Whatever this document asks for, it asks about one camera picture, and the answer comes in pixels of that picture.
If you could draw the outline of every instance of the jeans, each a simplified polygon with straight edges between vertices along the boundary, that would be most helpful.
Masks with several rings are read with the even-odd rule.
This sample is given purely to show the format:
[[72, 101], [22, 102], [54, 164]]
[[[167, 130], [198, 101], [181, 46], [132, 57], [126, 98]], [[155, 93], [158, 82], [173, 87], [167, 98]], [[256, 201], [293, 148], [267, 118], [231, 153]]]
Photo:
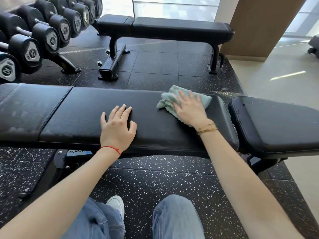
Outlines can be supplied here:
[[[205, 239], [192, 202], [169, 195], [153, 212], [153, 239]], [[88, 198], [62, 239], [123, 239], [125, 226], [118, 210]]]

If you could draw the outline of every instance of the person's left hand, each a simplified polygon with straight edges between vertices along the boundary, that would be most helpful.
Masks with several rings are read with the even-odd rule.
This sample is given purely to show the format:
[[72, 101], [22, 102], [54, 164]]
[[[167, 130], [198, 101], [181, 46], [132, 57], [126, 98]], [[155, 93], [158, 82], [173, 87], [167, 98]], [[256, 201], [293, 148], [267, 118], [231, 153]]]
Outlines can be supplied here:
[[101, 116], [101, 147], [111, 146], [117, 148], [120, 153], [125, 151], [132, 143], [137, 129], [137, 124], [130, 121], [130, 129], [127, 128], [127, 120], [132, 107], [125, 110], [116, 106], [110, 113], [108, 121], [105, 120], [105, 112]]

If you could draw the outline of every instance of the shoe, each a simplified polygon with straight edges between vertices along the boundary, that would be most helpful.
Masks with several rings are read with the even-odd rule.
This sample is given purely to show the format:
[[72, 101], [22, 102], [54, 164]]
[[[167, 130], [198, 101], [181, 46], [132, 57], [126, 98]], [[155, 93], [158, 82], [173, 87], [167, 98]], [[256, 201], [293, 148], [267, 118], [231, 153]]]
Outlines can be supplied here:
[[124, 203], [121, 197], [118, 195], [112, 196], [106, 204], [118, 210], [122, 216], [122, 220], [124, 221]]

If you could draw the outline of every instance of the towel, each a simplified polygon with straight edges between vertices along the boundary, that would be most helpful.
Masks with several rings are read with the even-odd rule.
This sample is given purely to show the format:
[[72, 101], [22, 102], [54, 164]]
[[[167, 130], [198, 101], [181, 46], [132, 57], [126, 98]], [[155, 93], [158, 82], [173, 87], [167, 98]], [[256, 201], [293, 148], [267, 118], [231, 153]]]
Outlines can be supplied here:
[[[180, 104], [178, 99], [175, 97], [175, 95], [180, 96], [178, 91], [181, 90], [185, 95], [187, 95], [189, 97], [189, 93], [187, 89], [178, 87], [176, 85], [173, 85], [168, 92], [164, 92], [161, 95], [161, 100], [159, 101], [159, 103], [157, 104], [157, 108], [166, 108], [166, 110], [171, 113], [174, 117], [176, 117], [178, 120], [180, 120], [181, 122], [183, 122], [177, 115], [175, 108], [173, 106], [173, 103], [176, 102], [177, 104]], [[204, 108], [206, 109], [208, 107], [208, 105], [210, 104], [212, 98], [210, 96], [206, 96], [203, 94], [198, 94], [194, 92], [195, 97], [196, 96], [200, 96], [201, 100], [202, 100], [202, 104], [204, 106]]]

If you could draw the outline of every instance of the forearm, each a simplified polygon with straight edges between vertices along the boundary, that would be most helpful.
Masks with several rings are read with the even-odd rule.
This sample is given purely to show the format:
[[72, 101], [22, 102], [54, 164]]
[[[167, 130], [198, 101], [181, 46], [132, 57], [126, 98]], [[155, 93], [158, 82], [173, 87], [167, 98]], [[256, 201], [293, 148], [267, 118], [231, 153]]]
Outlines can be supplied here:
[[0, 238], [60, 238], [79, 214], [106, 169], [118, 158], [102, 148], [0, 230]]
[[202, 133], [201, 139], [249, 238], [303, 238], [275, 197], [219, 131]]

